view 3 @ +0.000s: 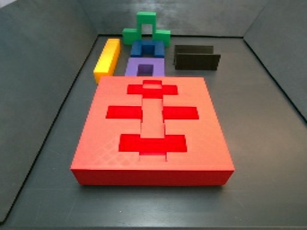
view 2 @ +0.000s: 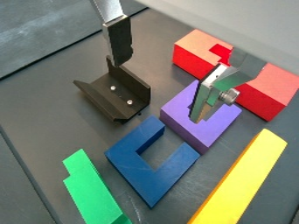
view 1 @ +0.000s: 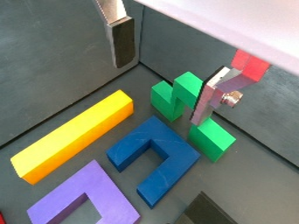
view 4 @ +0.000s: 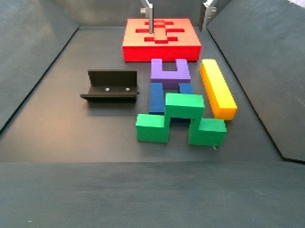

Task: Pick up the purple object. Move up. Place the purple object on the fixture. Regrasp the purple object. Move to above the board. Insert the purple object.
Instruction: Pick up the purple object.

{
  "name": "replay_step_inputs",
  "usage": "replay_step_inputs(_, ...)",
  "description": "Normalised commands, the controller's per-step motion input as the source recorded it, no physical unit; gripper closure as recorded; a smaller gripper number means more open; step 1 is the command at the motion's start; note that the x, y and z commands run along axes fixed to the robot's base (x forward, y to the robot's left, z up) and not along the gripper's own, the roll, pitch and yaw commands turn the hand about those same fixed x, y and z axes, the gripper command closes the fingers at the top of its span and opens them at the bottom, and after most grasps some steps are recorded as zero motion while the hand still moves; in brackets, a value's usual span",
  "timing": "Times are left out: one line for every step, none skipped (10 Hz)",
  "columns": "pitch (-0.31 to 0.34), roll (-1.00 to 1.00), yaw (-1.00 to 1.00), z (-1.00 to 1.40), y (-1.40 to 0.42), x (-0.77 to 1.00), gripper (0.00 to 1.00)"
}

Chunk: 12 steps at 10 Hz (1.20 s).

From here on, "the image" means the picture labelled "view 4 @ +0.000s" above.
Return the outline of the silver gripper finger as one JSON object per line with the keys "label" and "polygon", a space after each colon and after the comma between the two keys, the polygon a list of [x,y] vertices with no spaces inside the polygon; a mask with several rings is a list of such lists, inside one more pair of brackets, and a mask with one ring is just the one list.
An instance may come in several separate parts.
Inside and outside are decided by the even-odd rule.
{"label": "silver gripper finger", "polygon": [[206,29],[207,21],[217,12],[217,0],[206,0],[201,5],[199,31]]}
{"label": "silver gripper finger", "polygon": [[140,8],[140,13],[146,15],[149,19],[149,33],[154,33],[154,5],[149,0],[140,0],[143,7]]}

